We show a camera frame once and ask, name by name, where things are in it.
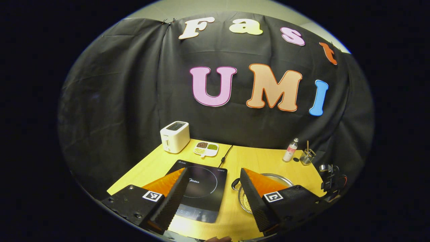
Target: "stainless steel bowl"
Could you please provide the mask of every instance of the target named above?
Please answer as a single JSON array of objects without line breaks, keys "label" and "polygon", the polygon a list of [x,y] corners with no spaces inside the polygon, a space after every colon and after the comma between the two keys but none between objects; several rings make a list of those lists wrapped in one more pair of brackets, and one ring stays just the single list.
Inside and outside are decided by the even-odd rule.
[{"label": "stainless steel bowl", "polygon": [[[284,184],[286,186],[289,186],[289,187],[294,186],[294,184],[290,180],[288,180],[287,178],[285,178],[283,176],[276,175],[276,174],[271,174],[271,173],[262,173],[262,175],[270,177],[271,179],[273,179],[273,180],[275,180],[275,181],[277,181],[277,182],[279,182],[281,184]],[[242,186],[240,186],[240,188],[239,188],[238,191],[239,192],[237,194],[237,197],[238,197],[240,206],[245,211],[247,211],[248,213],[252,214],[251,207],[249,206],[248,199],[246,198],[246,195],[245,195],[245,192],[243,191]]]}]

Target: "induction cooktop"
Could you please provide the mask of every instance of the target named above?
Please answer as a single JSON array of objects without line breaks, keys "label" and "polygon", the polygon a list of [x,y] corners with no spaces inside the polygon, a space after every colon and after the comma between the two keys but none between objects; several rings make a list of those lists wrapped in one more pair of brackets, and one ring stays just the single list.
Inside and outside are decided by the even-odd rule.
[{"label": "induction cooktop", "polygon": [[227,169],[177,160],[167,174],[184,167],[189,168],[191,176],[176,215],[214,223],[224,194]]}]

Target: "bowl handle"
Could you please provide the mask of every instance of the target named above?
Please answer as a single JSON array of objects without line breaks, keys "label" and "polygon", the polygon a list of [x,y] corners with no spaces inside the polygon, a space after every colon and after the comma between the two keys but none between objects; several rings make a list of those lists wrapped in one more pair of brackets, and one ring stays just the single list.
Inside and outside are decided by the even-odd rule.
[{"label": "bowl handle", "polygon": [[240,182],[240,178],[237,178],[236,180],[233,181],[233,183],[231,184],[231,188],[233,188],[233,190],[236,190],[236,185]]}]

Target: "letter m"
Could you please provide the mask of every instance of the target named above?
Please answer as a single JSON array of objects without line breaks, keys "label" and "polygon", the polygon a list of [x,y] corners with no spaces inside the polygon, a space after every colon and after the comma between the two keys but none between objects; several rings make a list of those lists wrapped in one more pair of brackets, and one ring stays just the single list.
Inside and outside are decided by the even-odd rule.
[{"label": "letter m", "polygon": [[254,87],[252,97],[246,102],[250,108],[263,108],[263,93],[266,94],[270,108],[273,108],[282,97],[278,108],[283,111],[294,112],[297,110],[296,99],[298,83],[302,75],[297,71],[287,71],[278,83],[272,69],[268,65],[251,64],[249,69],[254,73]]}]

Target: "small bottle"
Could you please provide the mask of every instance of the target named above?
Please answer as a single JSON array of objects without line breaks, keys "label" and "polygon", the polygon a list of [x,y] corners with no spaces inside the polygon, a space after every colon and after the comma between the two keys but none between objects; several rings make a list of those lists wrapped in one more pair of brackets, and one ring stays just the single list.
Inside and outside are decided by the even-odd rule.
[{"label": "small bottle", "polygon": [[298,142],[298,138],[295,138],[294,141],[289,144],[288,149],[285,152],[285,155],[282,158],[282,160],[286,162],[289,162],[291,160],[294,152],[297,150],[297,142]]}]

